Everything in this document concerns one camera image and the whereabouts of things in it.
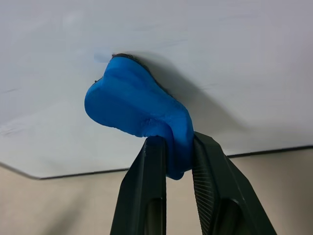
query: white board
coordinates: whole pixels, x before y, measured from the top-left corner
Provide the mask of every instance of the white board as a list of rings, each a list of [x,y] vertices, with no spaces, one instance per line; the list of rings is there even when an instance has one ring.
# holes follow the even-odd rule
[[[144,139],[84,111],[88,87],[118,52],[146,58],[226,154],[313,142],[312,1],[0,6],[1,163],[36,177],[129,167]]]

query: white surface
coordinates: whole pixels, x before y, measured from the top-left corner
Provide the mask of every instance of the white surface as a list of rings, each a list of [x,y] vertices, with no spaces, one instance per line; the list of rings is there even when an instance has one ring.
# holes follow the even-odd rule
[[[129,167],[143,139],[97,125],[83,105],[110,54],[124,51],[151,60],[195,130],[226,154],[312,144],[312,8],[307,0],[2,1],[0,162],[38,177]]]

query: white panel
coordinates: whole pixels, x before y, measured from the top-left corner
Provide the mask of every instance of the white panel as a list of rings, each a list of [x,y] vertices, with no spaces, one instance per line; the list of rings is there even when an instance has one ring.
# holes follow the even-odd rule
[[[87,117],[111,53],[145,57],[226,154],[312,144],[308,0],[5,0],[0,162],[38,177],[129,167],[143,139]]]

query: beige wall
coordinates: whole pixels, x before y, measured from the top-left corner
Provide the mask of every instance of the beige wall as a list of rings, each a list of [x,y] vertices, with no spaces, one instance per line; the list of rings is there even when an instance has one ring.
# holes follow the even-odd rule
[[[279,235],[313,234],[313,151],[234,159]],[[110,233],[125,172],[36,181],[0,168],[1,235]],[[192,177],[167,180],[169,235],[201,234]]]

